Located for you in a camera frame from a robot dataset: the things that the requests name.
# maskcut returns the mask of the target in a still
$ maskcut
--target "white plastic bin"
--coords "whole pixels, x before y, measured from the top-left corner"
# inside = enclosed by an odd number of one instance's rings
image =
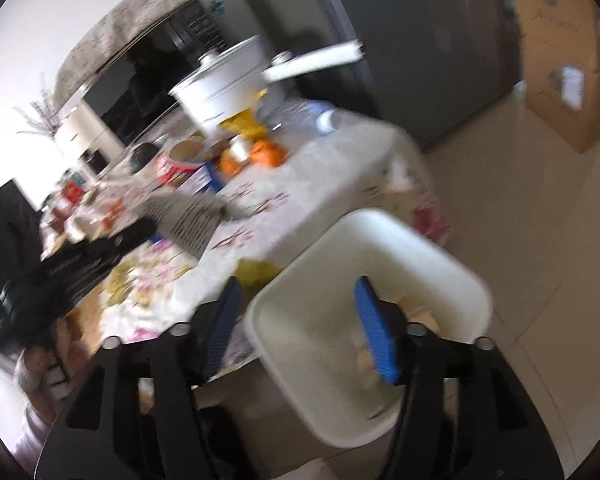
[[[363,385],[350,334],[360,326],[354,283],[367,275],[382,300],[416,296],[442,337],[473,342],[491,320],[482,280],[447,252],[377,209],[340,219],[251,302],[246,331],[305,424],[336,447],[368,444],[394,426],[402,388],[384,384],[389,406],[369,419],[378,393]]]

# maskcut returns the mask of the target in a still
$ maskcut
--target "cardboard box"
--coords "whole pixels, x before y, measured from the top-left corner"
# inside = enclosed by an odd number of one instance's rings
[[[566,48],[600,72],[600,9],[593,0],[516,0],[523,36]]]
[[[600,139],[600,10],[593,0],[516,0],[526,104],[577,152]]]
[[[524,37],[523,52],[526,106],[574,150],[586,152],[600,140],[600,72],[531,36]]]

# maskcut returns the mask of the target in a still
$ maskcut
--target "water bottle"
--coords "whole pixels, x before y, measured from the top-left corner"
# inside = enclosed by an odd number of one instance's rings
[[[323,137],[340,128],[342,117],[330,102],[289,99],[263,122],[273,132],[281,128]]]

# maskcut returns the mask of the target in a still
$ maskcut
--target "white handle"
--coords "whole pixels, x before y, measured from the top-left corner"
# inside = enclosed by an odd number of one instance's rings
[[[267,82],[273,83],[333,66],[355,63],[360,61],[363,56],[360,40],[347,41],[346,43],[315,50],[304,54],[304,56],[295,57],[291,61],[267,68],[262,76]]]

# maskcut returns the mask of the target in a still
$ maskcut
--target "blue gripper pad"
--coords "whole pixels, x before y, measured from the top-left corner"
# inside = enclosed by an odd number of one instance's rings
[[[401,375],[395,337],[400,327],[389,326],[387,318],[391,319],[391,316],[383,316],[382,310],[391,307],[398,309],[398,306],[379,300],[366,276],[360,276],[356,280],[354,296],[358,317],[376,361],[376,369],[385,381],[396,384]]]
[[[242,288],[233,276],[224,286],[217,308],[218,317],[206,341],[206,363],[202,374],[208,379],[218,373],[224,352],[229,344],[231,332],[235,327],[235,319],[242,304]]]

